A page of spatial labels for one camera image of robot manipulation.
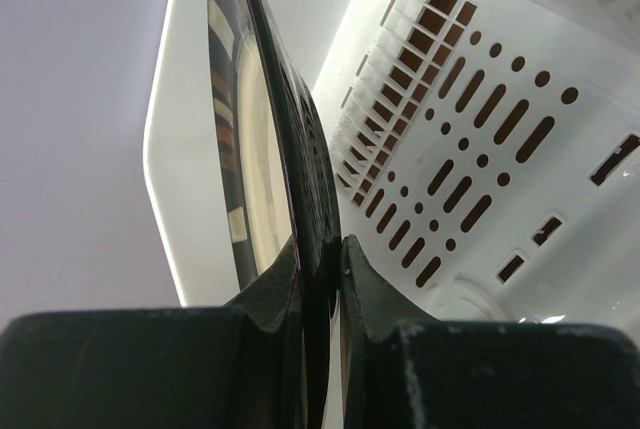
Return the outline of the black rimmed cream plate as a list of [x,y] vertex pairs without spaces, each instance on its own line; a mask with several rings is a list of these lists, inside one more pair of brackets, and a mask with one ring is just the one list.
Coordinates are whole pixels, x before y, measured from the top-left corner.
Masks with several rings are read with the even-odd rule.
[[220,173],[239,293],[296,246],[302,310],[276,333],[243,314],[234,427],[319,428],[329,379],[341,230],[310,91],[266,0],[206,0]]

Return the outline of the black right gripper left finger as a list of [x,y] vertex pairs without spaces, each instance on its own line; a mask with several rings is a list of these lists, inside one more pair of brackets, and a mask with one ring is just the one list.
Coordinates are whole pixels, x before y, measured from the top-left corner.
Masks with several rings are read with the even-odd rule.
[[302,310],[300,274],[292,237],[273,264],[227,302],[224,308],[241,310],[261,331],[276,333]]

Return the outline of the white plastic bin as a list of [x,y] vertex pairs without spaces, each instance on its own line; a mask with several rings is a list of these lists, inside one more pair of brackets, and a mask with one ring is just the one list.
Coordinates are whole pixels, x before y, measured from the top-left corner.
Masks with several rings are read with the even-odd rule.
[[[341,0],[312,95],[342,229],[443,319],[639,333],[639,0]],[[179,301],[239,290],[206,0],[168,0],[144,177]]]

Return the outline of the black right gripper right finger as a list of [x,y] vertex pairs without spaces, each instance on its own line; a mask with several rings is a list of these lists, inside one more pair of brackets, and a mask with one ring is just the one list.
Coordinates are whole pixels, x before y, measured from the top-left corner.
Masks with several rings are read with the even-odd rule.
[[340,296],[346,326],[369,341],[388,338],[403,321],[438,322],[371,265],[355,235],[342,244]]

